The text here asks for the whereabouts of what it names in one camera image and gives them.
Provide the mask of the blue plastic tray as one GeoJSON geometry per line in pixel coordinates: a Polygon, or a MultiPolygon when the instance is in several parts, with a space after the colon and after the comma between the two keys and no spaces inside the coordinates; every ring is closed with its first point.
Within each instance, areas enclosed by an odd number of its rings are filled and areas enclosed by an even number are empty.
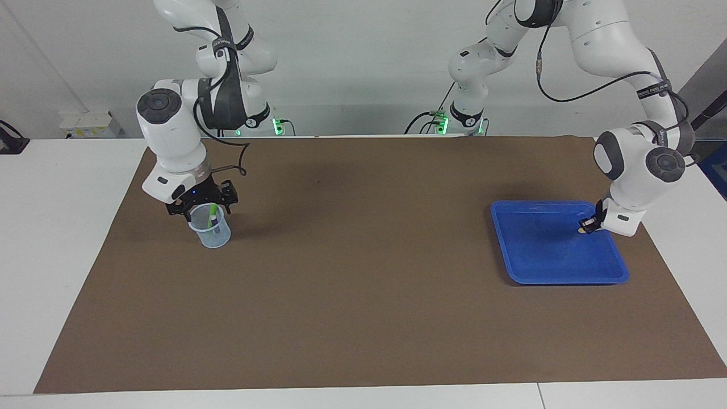
{"type": "Polygon", "coordinates": [[[595,206],[585,201],[496,201],[490,213],[513,281],[531,286],[619,285],[625,260],[608,231],[579,233],[595,206]]]}

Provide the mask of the clear plastic cup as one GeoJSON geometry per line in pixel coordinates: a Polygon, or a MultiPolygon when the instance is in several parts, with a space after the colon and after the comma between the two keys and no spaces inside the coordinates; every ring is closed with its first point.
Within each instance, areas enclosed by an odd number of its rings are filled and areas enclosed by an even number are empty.
{"type": "Polygon", "coordinates": [[[221,229],[219,235],[213,235],[211,229],[207,228],[208,212],[210,212],[210,204],[199,205],[190,212],[189,227],[197,233],[200,242],[205,248],[216,249],[221,248],[228,243],[232,232],[225,219],[225,211],[218,205],[218,221],[221,229]]]}

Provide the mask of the blue box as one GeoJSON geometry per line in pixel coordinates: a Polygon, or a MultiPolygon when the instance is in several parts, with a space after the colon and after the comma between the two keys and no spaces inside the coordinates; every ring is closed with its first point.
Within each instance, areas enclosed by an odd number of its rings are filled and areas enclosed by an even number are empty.
{"type": "Polygon", "coordinates": [[[727,141],[704,142],[704,148],[712,148],[699,160],[699,168],[712,186],[727,201],[727,141]]]}

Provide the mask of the black stand pole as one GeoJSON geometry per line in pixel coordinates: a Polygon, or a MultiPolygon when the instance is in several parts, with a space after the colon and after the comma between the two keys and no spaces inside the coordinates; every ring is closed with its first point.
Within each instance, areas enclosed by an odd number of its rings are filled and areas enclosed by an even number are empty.
{"type": "Polygon", "coordinates": [[[694,136],[689,149],[700,142],[727,142],[727,89],[690,123],[694,136]]]}

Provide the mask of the brown table mat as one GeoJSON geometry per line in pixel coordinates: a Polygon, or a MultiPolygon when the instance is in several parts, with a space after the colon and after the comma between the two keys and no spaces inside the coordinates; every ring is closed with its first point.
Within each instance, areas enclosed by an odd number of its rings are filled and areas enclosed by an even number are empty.
{"type": "Polygon", "coordinates": [[[499,200],[595,201],[585,137],[254,141],[231,241],[142,191],[145,151],[40,394],[725,378],[644,229],[614,286],[519,286],[499,200]]]}

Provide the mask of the black object on table edge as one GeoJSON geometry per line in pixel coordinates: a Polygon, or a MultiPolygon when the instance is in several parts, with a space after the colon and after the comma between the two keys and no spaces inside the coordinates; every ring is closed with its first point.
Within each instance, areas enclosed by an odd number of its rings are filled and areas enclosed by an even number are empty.
{"type": "Polygon", "coordinates": [[[0,119],[0,155],[20,155],[29,142],[14,126],[0,119]]]}

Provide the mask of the white wall socket box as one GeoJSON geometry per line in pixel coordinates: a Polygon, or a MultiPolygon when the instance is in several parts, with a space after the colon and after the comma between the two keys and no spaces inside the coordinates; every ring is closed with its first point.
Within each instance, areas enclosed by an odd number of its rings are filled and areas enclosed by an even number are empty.
{"type": "Polygon", "coordinates": [[[119,138],[124,135],[111,111],[62,114],[59,128],[65,138],[119,138]]]}

